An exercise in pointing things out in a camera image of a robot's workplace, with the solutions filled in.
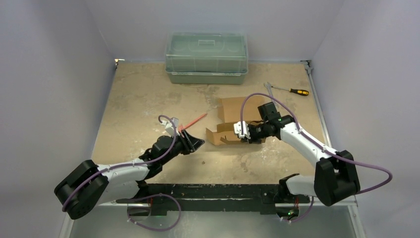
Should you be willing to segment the brown cardboard box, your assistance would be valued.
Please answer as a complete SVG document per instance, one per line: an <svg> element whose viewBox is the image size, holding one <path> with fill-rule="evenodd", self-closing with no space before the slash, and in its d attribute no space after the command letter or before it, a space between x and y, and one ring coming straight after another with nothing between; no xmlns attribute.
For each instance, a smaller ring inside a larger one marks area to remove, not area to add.
<svg viewBox="0 0 420 238"><path fill-rule="evenodd" d="M216 125L216 131L206 129L207 141L215 146L241 144L234 133L234 124L240 121L240 109L245 97L219 98L217 100L217 116L221 123ZM265 104L263 96L252 96L245 103L243 119L247 123L256 124L261 120L258 107Z"/></svg>

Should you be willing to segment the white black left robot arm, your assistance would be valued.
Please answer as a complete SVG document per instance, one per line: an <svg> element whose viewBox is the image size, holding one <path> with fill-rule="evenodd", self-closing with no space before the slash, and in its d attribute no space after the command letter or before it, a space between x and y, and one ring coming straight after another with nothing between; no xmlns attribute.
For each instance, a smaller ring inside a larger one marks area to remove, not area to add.
<svg viewBox="0 0 420 238"><path fill-rule="evenodd" d="M112 165L85 160L54 189L62 211L76 220L95 206L119 199L136 203L146 200L148 190L139 184L159 174L163 166L178 155L196 152L205 141L182 130L178 136L160 136L138 158Z"/></svg>

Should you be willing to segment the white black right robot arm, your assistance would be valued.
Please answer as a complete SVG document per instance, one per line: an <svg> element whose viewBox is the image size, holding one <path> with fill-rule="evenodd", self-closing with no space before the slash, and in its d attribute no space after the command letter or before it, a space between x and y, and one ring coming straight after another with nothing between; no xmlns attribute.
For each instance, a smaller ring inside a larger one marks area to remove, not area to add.
<svg viewBox="0 0 420 238"><path fill-rule="evenodd" d="M318 198L331 206L356 195L360 182L354 158L347 150L337 151L308 134L291 115L281 116L274 103L258 107L261 120L257 124L239 121L234 133L242 142L260 144L269 137L276 137L299 152L315 168L313 176L293 174L279 181L278 195L285 202L297 195Z"/></svg>

